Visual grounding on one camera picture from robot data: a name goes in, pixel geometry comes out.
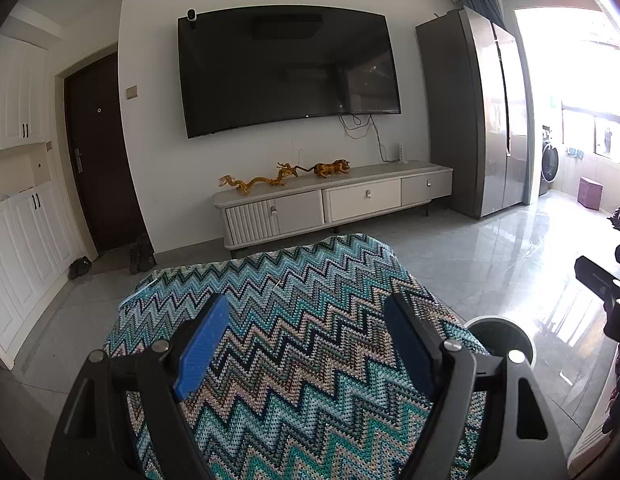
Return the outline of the silver double door refrigerator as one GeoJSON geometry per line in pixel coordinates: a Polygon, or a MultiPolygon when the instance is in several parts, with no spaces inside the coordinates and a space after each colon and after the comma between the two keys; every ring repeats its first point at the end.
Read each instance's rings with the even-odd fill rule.
{"type": "Polygon", "coordinates": [[[528,114],[515,37],[468,8],[417,26],[416,37],[430,160],[453,169],[451,207],[481,219],[522,203],[528,114]]]}

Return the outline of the golden tiger figurine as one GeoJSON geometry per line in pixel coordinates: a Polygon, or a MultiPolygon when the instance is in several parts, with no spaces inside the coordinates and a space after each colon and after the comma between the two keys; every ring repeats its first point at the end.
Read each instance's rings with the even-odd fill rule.
{"type": "Polygon", "coordinates": [[[298,166],[298,169],[304,172],[311,172],[316,177],[326,179],[336,174],[349,174],[350,163],[346,159],[337,159],[334,162],[318,162],[311,168],[298,166]]]}

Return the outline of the wall light switch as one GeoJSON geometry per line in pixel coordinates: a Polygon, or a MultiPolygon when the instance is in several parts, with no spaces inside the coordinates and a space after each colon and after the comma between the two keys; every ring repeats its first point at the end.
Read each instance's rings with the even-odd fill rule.
{"type": "Polygon", "coordinates": [[[135,99],[139,95],[138,87],[132,86],[126,90],[126,98],[128,100],[135,99]]]}

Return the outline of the large black wall television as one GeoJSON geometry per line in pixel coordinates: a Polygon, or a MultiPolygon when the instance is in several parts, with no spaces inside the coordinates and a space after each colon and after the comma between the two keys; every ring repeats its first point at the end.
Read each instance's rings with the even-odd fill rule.
{"type": "Polygon", "coordinates": [[[186,134],[400,113],[387,20],[331,6],[244,6],[177,21],[186,134]]]}

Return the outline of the grey window curtain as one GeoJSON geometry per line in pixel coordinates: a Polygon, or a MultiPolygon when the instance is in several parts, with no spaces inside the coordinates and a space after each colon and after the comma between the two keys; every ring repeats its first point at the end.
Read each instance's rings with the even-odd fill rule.
{"type": "Polygon", "coordinates": [[[462,0],[464,6],[474,10],[490,20],[492,23],[506,28],[504,23],[504,15],[500,7],[500,0],[462,0]]]}

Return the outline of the grey round trash bin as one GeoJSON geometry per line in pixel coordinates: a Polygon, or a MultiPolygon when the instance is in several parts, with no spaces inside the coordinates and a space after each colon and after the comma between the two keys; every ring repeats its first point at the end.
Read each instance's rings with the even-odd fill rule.
{"type": "Polygon", "coordinates": [[[465,324],[467,330],[478,339],[493,356],[507,356],[511,350],[519,350],[531,366],[536,362],[533,340],[516,323],[496,315],[482,315],[465,324]]]}

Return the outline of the zigzag knitted table cloth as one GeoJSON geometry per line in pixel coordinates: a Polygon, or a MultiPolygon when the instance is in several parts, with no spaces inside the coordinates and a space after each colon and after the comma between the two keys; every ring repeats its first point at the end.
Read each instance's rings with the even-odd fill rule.
{"type": "Polygon", "coordinates": [[[104,344],[127,356],[169,339],[212,294],[229,324],[181,408],[217,479],[394,479],[432,404],[383,319],[400,294],[442,338],[481,352],[393,249],[364,234],[156,270],[120,304],[104,344]]]}

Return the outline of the white low tv cabinet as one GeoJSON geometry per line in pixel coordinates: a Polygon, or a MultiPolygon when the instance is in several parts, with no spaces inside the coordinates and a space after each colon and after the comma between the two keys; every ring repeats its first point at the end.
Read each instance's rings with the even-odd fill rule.
{"type": "Polygon", "coordinates": [[[314,174],[284,186],[257,184],[249,195],[214,196],[231,252],[391,212],[424,206],[452,194],[453,170],[430,162],[355,167],[326,179],[314,174]]]}

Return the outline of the purple cube stool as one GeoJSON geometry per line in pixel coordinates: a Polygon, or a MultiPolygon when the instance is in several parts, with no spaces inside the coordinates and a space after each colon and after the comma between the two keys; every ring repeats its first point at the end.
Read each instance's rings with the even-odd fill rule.
{"type": "Polygon", "coordinates": [[[598,210],[602,203],[601,183],[586,177],[580,177],[578,188],[578,202],[587,209],[598,210]]]}

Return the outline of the dark brown entrance door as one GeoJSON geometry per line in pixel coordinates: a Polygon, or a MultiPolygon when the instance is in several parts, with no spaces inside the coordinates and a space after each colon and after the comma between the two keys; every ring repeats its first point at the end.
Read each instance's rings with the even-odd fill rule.
{"type": "Polygon", "coordinates": [[[67,77],[64,107],[72,171],[95,248],[101,254],[130,245],[146,229],[122,131],[118,56],[67,77]]]}

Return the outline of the golden dragon figurine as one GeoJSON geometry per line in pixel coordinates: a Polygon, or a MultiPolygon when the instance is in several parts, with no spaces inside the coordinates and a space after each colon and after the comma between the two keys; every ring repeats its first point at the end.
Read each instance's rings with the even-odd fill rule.
{"type": "Polygon", "coordinates": [[[222,188],[222,186],[229,186],[230,188],[234,188],[239,195],[248,196],[256,184],[283,186],[286,184],[285,180],[288,177],[296,177],[298,175],[297,167],[290,165],[289,162],[285,162],[285,164],[278,164],[277,168],[278,172],[275,178],[254,177],[249,181],[243,181],[240,179],[235,179],[227,174],[219,179],[219,186],[220,188],[222,188]]]}

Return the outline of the front loading washing machine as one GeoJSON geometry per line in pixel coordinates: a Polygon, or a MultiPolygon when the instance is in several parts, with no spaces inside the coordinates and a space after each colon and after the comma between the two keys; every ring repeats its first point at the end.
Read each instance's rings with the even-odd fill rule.
{"type": "Polygon", "coordinates": [[[552,129],[549,126],[542,126],[542,140],[541,182],[538,191],[540,196],[546,194],[552,182],[556,180],[559,168],[559,154],[552,143],[552,129]]]}

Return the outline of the dark shoes by door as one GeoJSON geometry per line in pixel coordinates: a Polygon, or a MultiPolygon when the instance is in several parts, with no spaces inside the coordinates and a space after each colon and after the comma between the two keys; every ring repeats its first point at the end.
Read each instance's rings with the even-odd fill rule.
{"type": "Polygon", "coordinates": [[[131,274],[145,273],[156,266],[154,248],[150,237],[144,233],[129,250],[129,270],[131,274]]]}

